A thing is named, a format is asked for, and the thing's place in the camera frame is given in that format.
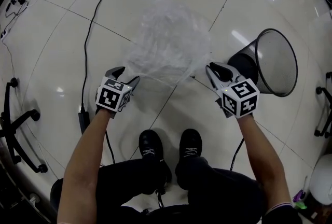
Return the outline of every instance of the black sleeve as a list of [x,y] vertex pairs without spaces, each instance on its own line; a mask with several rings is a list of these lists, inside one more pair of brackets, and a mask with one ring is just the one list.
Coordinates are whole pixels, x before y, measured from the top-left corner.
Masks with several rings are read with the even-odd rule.
[[262,224],[302,224],[297,211],[291,206],[278,207],[262,218]]

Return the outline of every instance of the person's right arm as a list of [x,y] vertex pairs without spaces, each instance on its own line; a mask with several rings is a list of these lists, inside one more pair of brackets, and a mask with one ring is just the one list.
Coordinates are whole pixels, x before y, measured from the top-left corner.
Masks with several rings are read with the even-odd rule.
[[250,165],[257,181],[262,184],[267,199],[267,209],[290,203],[291,197],[284,167],[263,132],[251,115],[238,119],[246,144]]

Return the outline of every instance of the clear plastic bag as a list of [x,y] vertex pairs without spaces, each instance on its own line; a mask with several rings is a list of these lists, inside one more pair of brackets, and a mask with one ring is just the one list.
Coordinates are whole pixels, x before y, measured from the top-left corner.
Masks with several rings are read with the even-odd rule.
[[133,75],[174,87],[210,57],[205,18],[188,7],[157,0],[144,14],[130,44],[126,66]]

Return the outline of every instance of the person's left arm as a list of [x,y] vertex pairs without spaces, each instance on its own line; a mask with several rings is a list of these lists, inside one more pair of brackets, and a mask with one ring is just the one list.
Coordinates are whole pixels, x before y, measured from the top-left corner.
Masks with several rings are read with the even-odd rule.
[[99,110],[72,154],[63,178],[58,223],[96,223],[95,192],[110,117],[109,111]]

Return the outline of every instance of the forearm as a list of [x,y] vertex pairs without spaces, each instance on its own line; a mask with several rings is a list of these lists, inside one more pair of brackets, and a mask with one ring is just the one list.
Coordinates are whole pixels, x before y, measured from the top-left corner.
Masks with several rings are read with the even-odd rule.
[[101,109],[79,140],[67,165],[64,181],[67,179],[83,183],[96,183],[103,152],[103,142],[110,113]]
[[274,148],[251,115],[238,119],[249,161],[260,183],[283,176],[283,165]]

